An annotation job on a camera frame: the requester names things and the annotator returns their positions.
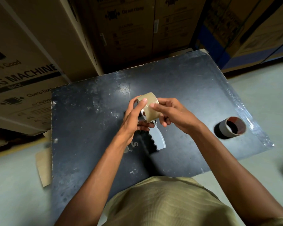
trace hand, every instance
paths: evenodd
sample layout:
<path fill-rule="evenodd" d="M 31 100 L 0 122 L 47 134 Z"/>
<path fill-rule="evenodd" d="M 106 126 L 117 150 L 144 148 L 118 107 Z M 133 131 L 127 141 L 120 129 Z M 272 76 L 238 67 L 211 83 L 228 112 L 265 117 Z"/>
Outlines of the hand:
<path fill-rule="evenodd" d="M 159 104 L 151 103 L 150 107 L 160 112 L 159 121 L 166 127 L 174 123 L 176 127 L 186 134 L 190 134 L 193 128 L 201 123 L 197 117 L 187 110 L 176 98 L 157 98 Z"/>
<path fill-rule="evenodd" d="M 126 145 L 129 145 L 132 142 L 134 132 L 137 130 L 144 130 L 144 131 L 150 131 L 150 128 L 154 128 L 154 124 L 147 123 L 146 121 L 138 121 L 139 113 L 140 111 L 146 106 L 147 99 L 142 99 L 135 109 L 133 109 L 133 105 L 136 102 L 137 98 L 139 96 L 133 98 L 130 100 L 128 108 L 124 115 L 124 121 L 121 125 L 121 128 L 118 132 L 124 138 L 126 141 Z"/>

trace cardboard tube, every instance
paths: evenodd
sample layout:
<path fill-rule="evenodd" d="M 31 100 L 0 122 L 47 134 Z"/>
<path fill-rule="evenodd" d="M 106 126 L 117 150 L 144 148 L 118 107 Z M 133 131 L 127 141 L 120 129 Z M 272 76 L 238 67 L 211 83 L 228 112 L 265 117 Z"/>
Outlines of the cardboard tube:
<path fill-rule="evenodd" d="M 229 117 L 220 122 L 219 129 L 223 135 L 232 138 L 244 134 L 246 125 L 243 120 L 238 117 Z"/>
<path fill-rule="evenodd" d="M 146 93 L 142 96 L 139 96 L 137 98 L 138 102 L 140 102 L 142 99 L 147 98 L 147 104 L 144 107 L 144 109 L 141 110 L 141 114 L 143 115 L 144 119 L 147 121 L 147 123 L 150 123 L 151 121 L 156 120 L 157 118 L 159 118 L 159 112 L 153 110 L 150 107 L 151 103 L 157 103 L 159 104 L 157 98 L 155 97 L 155 95 L 150 92 L 150 93 Z"/>

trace black table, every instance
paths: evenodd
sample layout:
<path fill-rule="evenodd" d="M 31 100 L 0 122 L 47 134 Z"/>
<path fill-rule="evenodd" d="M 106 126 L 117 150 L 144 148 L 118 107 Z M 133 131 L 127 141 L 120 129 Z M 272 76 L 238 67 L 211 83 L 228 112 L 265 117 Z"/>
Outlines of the black table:
<path fill-rule="evenodd" d="M 211 57 L 202 50 L 135 68 L 79 81 L 52 90 L 52 210 L 56 220 L 78 191 L 117 133 L 131 98 L 153 92 L 176 97 L 211 131 L 230 116 L 240 116 L 248 129 L 222 140 L 243 159 L 272 146 Z M 136 134 L 124 154 L 109 199 L 152 175 L 192 177 L 209 167 L 195 142 L 174 125 L 158 124 L 166 148 L 149 154 L 145 133 Z"/>

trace forearm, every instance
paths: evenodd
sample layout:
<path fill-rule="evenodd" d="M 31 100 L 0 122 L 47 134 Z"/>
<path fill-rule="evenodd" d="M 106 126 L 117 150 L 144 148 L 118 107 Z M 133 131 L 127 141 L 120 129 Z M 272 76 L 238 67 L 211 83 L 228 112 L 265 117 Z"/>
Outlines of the forearm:
<path fill-rule="evenodd" d="M 97 225 L 126 147 L 117 134 L 56 225 Z"/>
<path fill-rule="evenodd" d="M 283 217 L 283 207 L 204 124 L 191 128 L 190 136 L 245 224 Z"/>

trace floor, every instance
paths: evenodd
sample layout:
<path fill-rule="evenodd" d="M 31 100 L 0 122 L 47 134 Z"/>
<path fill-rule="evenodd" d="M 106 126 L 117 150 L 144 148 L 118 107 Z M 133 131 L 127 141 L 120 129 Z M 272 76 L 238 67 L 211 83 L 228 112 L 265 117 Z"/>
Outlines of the floor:
<path fill-rule="evenodd" d="M 272 150 L 241 163 L 283 206 L 283 63 L 231 78 L 229 82 L 275 144 Z M 45 146 L 40 143 L 0 157 L 0 226 L 49 224 L 50 186 L 42 188 L 35 165 L 35 154 Z M 195 179 L 230 205 L 211 172 Z"/>

